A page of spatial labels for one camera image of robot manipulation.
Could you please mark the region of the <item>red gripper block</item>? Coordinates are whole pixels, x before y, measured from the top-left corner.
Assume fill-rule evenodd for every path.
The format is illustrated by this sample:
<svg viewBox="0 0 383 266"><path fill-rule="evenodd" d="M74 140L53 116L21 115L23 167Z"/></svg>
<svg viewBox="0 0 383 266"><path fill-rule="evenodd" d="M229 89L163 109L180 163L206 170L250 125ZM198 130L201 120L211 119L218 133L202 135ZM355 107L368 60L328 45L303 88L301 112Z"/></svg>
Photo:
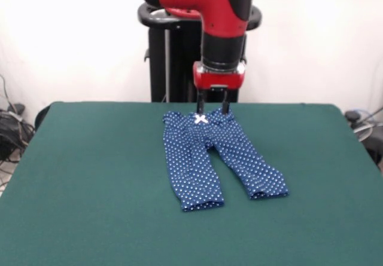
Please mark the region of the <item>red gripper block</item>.
<svg viewBox="0 0 383 266"><path fill-rule="evenodd" d="M222 113L228 114L230 108L230 90L242 87L245 78L245 62L239 62L234 71L219 72L206 68L201 62L193 64L194 85L197 88L197 113L204 113L206 90L226 88L222 101Z"/></svg>

